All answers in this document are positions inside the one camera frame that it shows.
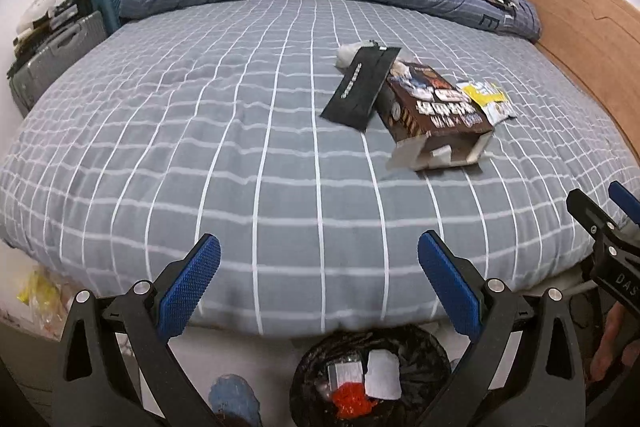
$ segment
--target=metal screw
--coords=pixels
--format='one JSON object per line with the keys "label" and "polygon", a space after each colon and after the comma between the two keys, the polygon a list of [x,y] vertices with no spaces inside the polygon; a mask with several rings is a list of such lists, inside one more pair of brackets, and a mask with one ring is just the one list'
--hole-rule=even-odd
{"label": "metal screw", "polygon": [[559,301],[562,298],[562,292],[558,288],[550,288],[549,297],[554,301]]}
{"label": "metal screw", "polygon": [[500,279],[489,279],[486,284],[492,292],[500,293],[504,291],[504,282]]}
{"label": "metal screw", "polygon": [[138,295],[144,295],[150,289],[151,289],[151,284],[149,283],[149,281],[138,281],[136,282],[136,285],[133,286],[133,293],[136,293]]}
{"label": "metal screw", "polygon": [[78,295],[76,295],[76,301],[87,302],[90,296],[91,293],[89,293],[89,290],[82,290],[81,292],[78,292]]}

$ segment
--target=wooden headboard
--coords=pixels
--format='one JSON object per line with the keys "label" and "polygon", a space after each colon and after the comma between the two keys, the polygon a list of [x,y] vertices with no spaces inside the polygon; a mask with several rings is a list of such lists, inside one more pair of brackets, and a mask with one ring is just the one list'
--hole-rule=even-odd
{"label": "wooden headboard", "polygon": [[531,0],[538,49],[609,113],[640,160],[640,11],[625,0]]}

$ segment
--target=gray suitcase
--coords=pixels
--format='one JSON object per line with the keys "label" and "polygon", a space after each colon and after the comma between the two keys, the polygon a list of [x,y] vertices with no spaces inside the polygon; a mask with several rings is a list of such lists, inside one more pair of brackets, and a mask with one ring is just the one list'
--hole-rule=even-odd
{"label": "gray suitcase", "polygon": [[9,80],[23,117],[71,65],[107,38],[100,12],[83,17],[60,33]]}

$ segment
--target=suitcase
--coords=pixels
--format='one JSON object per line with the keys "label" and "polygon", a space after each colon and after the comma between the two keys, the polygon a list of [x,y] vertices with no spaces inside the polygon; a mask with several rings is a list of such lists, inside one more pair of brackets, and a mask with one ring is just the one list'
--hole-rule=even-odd
{"label": "suitcase", "polygon": [[62,73],[106,38],[102,16],[94,12],[69,26],[21,67],[9,87],[22,116]]}
{"label": "suitcase", "polygon": [[120,28],[120,0],[91,0],[91,4],[102,14],[107,35]]}

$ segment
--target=gray plaid bedsheet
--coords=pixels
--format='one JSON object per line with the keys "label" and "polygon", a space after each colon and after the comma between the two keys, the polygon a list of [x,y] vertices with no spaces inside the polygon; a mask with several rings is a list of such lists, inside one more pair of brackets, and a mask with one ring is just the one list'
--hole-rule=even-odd
{"label": "gray plaid bedsheet", "polygon": [[[387,171],[393,140],[319,113],[338,44],[399,44],[490,78],[519,118],[479,165]],[[244,0],[129,23],[28,116],[0,171],[0,235],[100,295],[154,279],[204,232],[223,261],[193,321],[312,335],[441,317],[417,263],[435,229],[485,277],[531,286],[585,257],[564,207],[639,168],[601,108],[529,42],[353,0]]]}

